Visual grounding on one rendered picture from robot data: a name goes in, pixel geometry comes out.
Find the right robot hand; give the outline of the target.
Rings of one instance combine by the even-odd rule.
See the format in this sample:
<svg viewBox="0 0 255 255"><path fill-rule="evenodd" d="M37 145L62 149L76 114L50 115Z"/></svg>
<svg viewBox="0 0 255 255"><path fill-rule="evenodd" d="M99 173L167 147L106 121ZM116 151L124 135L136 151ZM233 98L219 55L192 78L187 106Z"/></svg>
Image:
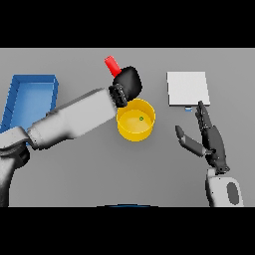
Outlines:
<svg viewBox="0 0 255 255"><path fill-rule="evenodd" d="M184 133L180 126L175 127L176 136L182 147L197 156L205 157L207 163L217 174L230 170L226 161L225 147L220 131L210 120L209 113L202 101L198 102L195 116L198 121L202 142L198 142Z"/></svg>

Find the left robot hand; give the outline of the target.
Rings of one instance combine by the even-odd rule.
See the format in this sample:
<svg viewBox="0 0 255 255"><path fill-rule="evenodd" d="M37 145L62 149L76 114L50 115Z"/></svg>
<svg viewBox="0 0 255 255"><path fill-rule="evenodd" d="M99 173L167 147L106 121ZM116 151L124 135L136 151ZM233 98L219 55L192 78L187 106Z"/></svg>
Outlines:
<svg viewBox="0 0 255 255"><path fill-rule="evenodd" d="M110 96L117 108L124 108L129 101L135 99L142 90L139 74L135 67L129 66L114 78L109 86Z"/></svg>

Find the yellow bowl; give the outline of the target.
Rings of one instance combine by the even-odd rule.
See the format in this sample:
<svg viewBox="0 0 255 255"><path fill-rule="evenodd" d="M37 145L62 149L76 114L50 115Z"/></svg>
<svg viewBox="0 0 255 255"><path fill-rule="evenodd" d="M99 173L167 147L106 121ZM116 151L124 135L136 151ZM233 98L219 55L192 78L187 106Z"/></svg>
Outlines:
<svg viewBox="0 0 255 255"><path fill-rule="evenodd" d="M155 111L150 103L143 99L134 99L124 108L118 108L116 116L120 135L129 141L147 139L154 126Z"/></svg>

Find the pale square measuring scale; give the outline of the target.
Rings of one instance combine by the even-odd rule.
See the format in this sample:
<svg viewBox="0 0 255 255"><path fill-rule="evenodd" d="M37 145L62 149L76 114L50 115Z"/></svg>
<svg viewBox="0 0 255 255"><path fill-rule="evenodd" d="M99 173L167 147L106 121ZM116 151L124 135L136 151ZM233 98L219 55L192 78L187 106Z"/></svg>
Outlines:
<svg viewBox="0 0 255 255"><path fill-rule="evenodd" d="M210 105L204 72L167 72L168 104L171 107L192 108L203 102Z"/></svg>

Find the blue tray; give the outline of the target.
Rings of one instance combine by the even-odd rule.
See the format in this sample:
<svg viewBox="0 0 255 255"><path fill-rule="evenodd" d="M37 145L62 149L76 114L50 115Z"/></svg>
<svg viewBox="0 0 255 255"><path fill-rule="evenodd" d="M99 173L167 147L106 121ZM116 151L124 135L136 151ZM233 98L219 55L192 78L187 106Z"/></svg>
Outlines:
<svg viewBox="0 0 255 255"><path fill-rule="evenodd" d="M56 106L58 80L55 75L13 75L0 124L0 133L9 128L29 128Z"/></svg>

